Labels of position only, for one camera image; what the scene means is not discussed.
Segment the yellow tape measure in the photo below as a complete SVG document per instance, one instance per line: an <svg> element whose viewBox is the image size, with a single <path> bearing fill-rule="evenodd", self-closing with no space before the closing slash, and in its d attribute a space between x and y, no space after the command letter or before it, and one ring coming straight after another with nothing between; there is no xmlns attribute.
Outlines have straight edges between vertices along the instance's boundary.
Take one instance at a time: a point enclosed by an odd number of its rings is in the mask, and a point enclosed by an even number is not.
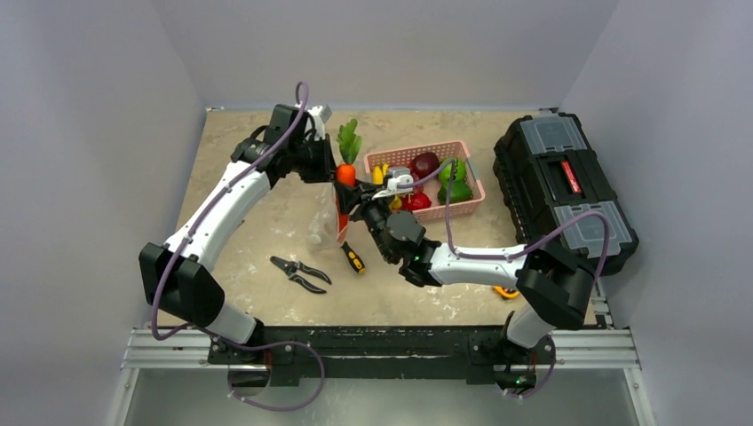
<svg viewBox="0 0 753 426"><path fill-rule="evenodd" d="M494 292L504 300L512 300L520 296L520 292L513 288L504 288L500 286L493 287Z"/></svg>

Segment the dark red toy apple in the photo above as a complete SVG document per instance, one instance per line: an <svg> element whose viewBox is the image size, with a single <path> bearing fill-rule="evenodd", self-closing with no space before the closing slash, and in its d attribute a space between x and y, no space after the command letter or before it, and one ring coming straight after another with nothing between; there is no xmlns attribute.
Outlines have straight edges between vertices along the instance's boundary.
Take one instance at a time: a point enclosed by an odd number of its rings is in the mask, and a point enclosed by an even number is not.
<svg viewBox="0 0 753 426"><path fill-rule="evenodd" d="M440 165L440 159L434 152L425 152L417 155L409 164L414 180L426 178Z"/></svg>

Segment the black yellow screwdriver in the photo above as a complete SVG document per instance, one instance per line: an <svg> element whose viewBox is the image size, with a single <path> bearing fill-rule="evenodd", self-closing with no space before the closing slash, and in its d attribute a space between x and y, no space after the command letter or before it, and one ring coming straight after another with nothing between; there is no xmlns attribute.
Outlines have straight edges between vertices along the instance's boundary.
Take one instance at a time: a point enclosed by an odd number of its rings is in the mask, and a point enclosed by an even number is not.
<svg viewBox="0 0 753 426"><path fill-rule="evenodd" d="M341 249L344 251L347 262L352 267L352 269L358 274L363 274L366 271L366 266L361 257L351 248L351 246L346 241L342 243Z"/></svg>

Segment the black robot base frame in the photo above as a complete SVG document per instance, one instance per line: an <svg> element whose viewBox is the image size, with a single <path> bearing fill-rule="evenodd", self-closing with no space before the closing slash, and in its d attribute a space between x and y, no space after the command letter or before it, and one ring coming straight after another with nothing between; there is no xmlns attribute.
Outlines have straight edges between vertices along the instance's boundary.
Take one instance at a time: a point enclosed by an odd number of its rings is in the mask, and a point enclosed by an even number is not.
<svg viewBox="0 0 753 426"><path fill-rule="evenodd" d="M268 326L262 351L213 339L208 362L257 370L273 386L303 378L460 380L511 391L533 388L555 361L551 337L531 349L504 338L501 326Z"/></svg>

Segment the green toy bell pepper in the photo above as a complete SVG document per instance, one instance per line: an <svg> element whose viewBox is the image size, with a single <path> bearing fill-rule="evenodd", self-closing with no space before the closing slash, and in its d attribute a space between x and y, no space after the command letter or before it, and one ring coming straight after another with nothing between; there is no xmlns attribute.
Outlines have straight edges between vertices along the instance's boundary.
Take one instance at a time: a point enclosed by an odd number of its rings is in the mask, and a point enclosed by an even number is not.
<svg viewBox="0 0 753 426"><path fill-rule="evenodd" d="M442 183L437 192L437 200L439 203L444 204L447 202L447 197L449 197L450 204L465 202L473 199L473 192L463 181L453 181L452 185Z"/></svg>

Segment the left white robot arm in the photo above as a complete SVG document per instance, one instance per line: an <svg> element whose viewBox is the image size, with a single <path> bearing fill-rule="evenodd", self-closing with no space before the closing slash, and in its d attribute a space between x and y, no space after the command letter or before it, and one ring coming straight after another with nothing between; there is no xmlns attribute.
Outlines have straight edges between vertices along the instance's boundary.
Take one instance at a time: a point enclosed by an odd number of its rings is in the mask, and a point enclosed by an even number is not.
<svg viewBox="0 0 753 426"><path fill-rule="evenodd" d="M218 183L195 213L165 242L148 243L139 268L157 340L196 327L230 344L241 362L265 350L260 319L226 300L212 272L250 210L290 172L307 183L329 182L335 162L325 124L328 106L274 107L270 121L238 143Z"/></svg>

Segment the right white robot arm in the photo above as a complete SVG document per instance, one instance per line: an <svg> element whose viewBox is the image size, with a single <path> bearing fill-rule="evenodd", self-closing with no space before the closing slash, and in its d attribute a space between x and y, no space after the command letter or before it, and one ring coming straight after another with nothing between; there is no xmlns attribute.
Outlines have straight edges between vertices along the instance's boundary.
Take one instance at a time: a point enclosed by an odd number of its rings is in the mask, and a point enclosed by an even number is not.
<svg viewBox="0 0 753 426"><path fill-rule="evenodd" d="M417 287L468 283L517 289L526 306L506 320L498 348L519 361L555 329L583 326L588 298L606 259L592 264L554 239L574 226L574 217L529 245L509 248L458 248L426 237L410 211L393 212L382 186L334 184L340 211L366 224L385 262L396 264Z"/></svg>

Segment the orange toy carrot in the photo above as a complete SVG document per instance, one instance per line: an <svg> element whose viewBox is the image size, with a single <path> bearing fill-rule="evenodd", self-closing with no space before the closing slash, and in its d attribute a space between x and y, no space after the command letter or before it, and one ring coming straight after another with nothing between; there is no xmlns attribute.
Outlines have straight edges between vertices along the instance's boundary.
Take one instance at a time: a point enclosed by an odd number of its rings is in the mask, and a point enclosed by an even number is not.
<svg viewBox="0 0 753 426"><path fill-rule="evenodd" d="M336 169L336 181L340 184L355 186L357 172L353 166L361 150L362 136L356 133L358 120L352 118L348 123L339 126L337 144L342 162ZM336 199L337 208L337 242L343 243L346 237L348 216L340 209Z"/></svg>

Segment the yellow toy banana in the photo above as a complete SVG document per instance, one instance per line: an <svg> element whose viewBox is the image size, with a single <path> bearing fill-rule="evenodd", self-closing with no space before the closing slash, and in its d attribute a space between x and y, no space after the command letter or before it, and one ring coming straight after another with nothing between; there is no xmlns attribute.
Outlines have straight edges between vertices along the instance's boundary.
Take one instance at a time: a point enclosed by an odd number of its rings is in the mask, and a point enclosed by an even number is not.
<svg viewBox="0 0 753 426"><path fill-rule="evenodd" d="M384 173L380 166L375 167L371 173L371 182L375 185L381 185L384 182Z"/></svg>
<svg viewBox="0 0 753 426"><path fill-rule="evenodd" d="M382 165L382 172L383 172L383 175L384 175L384 180L387 179L388 170L389 170L389 164L388 163L384 163ZM392 201L389 204L389 207L390 207L391 211L400 210L401 206L402 206L401 198L399 196L394 196L392 198Z"/></svg>

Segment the pink plastic basket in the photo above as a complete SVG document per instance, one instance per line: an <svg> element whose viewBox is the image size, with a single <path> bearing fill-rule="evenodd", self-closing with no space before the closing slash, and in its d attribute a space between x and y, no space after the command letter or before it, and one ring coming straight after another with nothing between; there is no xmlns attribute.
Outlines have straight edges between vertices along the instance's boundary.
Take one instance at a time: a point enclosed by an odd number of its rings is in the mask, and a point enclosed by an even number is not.
<svg viewBox="0 0 753 426"><path fill-rule="evenodd" d="M472 198L468 201L451 203L449 212L451 217L472 214L485 200L486 193L481 184L480 174L472 162L468 147L462 140L401 147L365 154L363 159L364 169L366 170L367 176L370 177L373 169L376 166L381 166L383 164L407 167L416 156L423 154L424 152L433 152L437 154L441 160L449 156L454 156L465 166L466 175L464 182L472 191ZM439 201L437 198L439 190L440 182L436 178L424 184L424 193L431 200L432 205L427 209L418 209L414 211L419 222L443 220L445 218L445 207L443 206L444 201Z"/></svg>

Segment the black pliers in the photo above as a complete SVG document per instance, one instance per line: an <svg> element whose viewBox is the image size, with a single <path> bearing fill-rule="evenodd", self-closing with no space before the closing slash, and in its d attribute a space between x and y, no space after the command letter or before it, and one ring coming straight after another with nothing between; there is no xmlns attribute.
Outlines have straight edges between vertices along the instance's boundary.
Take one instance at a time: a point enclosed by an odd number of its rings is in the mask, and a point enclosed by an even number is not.
<svg viewBox="0 0 753 426"><path fill-rule="evenodd" d="M270 262L274 264L275 266L277 266L282 271L284 271L288 280L292 282L296 282L298 285L300 285L302 288L304 288L310 293L313 293L316 295L322 295L322 294L326 294L327 291L323 288L314 286L312 282L310 282L308 279L304 277L304 274L310 275L319 280L322 280L328 285L332 284L331 278L325 272L322 272L316 268L312 268L301 262L283 259L278 256L271 256Z"/></svg>

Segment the green striped toy melon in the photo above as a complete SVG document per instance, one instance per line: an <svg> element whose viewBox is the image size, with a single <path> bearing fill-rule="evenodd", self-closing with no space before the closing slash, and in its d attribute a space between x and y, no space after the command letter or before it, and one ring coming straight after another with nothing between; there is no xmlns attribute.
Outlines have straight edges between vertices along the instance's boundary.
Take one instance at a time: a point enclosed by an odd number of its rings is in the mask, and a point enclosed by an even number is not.
<svg viewBox="0 0 753 426"><path fill-rule="evenodd" d="M437 179L446 184L449 180L464 182L467 175L465 162L458 157L450 156L440 162Z"/></svg>

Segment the red toy pomegranate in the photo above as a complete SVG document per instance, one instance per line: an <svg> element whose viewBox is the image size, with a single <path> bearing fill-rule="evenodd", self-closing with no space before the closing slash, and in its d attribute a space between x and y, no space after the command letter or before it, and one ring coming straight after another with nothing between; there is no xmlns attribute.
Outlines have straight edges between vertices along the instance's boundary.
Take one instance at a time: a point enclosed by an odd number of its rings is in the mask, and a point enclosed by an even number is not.
<svg viewBox="0 0 753 426"><path fill-rule="evenodd" d="M425 193L409 193L402 198L401 208L406 211L429 209L432 200Z"/></svg>

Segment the clear zip top bag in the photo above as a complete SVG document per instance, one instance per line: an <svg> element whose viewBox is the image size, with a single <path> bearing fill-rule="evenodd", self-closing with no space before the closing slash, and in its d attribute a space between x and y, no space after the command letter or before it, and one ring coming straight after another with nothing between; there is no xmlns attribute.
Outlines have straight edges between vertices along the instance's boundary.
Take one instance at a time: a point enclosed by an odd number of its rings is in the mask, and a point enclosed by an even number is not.
<svg viewBox="0 0 753 426"><path fill-rule="evenodd" d="M309 226L309 246L312 250L340 248L345 242L349 219L339 213L334 185L326 184L316 200L319 211Z"/></svg>

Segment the aluminium rail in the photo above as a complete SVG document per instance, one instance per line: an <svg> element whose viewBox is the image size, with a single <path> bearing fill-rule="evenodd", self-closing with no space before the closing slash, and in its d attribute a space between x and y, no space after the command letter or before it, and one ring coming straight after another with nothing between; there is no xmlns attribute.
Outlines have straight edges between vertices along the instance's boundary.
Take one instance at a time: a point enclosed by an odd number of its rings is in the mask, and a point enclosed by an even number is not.
<svg viewBox="0 0 753 426"><path fill-rule="evenodd" d="M556 363L560 368L639 369L640 362L628 329L556 331ZM213 341L195 329L186 329L164 340L152 330L134 329L126 344L120 368L207 368Z"/></svg>

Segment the black tool box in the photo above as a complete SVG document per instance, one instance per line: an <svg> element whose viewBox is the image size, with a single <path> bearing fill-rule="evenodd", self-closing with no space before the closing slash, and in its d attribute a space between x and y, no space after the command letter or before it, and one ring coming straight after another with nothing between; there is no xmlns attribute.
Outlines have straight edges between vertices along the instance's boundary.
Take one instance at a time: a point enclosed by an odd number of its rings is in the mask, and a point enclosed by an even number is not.
<svg viewBox="0 0 753 426"><path fill-rule="evenodd" d="M517 242L532 244L573 217L597 211L606 217L607 228L600 219L586 217L558 240L592 265L605 254L604 276L623 269L637 251L639 238L576 115L523 116L495 143L494 153L493 172L513 218Z"/></svg>

